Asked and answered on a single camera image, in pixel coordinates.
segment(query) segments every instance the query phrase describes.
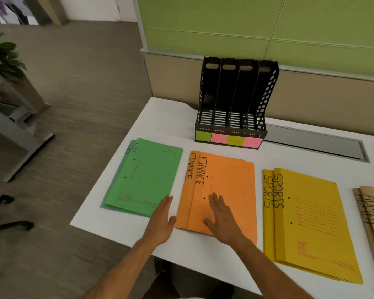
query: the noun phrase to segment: forearm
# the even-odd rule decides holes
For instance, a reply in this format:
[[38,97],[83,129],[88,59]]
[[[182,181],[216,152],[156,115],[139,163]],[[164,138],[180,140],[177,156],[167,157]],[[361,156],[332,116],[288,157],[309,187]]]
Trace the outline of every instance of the forearm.
[[313,299],[245,236],[240,237],[232,248],[248,269],[265,299]]
[[82,299],[126,299],[155,247],[140,239],[116,265]]

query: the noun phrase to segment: green folder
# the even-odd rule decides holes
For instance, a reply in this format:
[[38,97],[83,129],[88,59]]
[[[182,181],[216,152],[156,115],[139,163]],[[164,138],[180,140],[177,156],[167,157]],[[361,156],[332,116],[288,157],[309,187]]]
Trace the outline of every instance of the green folder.
[[181,148],[142,138],[131,141],[104,204],[118,211],[151,216],[172,189],[182,153]]

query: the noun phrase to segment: white wall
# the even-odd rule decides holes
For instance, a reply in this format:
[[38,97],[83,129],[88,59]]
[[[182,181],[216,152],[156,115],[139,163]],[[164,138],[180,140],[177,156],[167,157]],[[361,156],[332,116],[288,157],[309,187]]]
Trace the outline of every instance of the white wall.
[[70,20],[119,21],[115,0],[60,0]]
[[115,0],[119,6],[120,19],[122,21],[137,22],[133,0]]

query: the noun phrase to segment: person's left hand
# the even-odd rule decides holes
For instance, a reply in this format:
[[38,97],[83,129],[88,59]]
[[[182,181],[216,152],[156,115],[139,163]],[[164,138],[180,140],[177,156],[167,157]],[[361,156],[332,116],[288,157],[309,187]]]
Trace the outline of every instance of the person's left hand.
[[172,203],[173,196],[166,195],[160,201],[160,204],[152,213],[150,221],[141,240],[147,241],[155,249],[160,244],[166,242],[172,234],[173,227],[176,223],[176,216],[171,216],[169,221],[167,216],[169,207]]

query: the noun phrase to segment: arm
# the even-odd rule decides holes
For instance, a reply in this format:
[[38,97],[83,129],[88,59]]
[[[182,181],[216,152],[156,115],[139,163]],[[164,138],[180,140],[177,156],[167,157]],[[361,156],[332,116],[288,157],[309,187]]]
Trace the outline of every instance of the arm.
[[231,246],[237,253],[263,297],[313,299],[242,234],[222,196],[218,199],[216,193],[209,195],[209,203],[216,223],[210,219],[205,219],[204,223],[217,240]]
[[97,283],[82,299],[126,299],[148,258],[157,246],[166,242],[173,231],[176,216],[167,220],[173,196],[161,200],[152,213],[143,237],[106,277]]

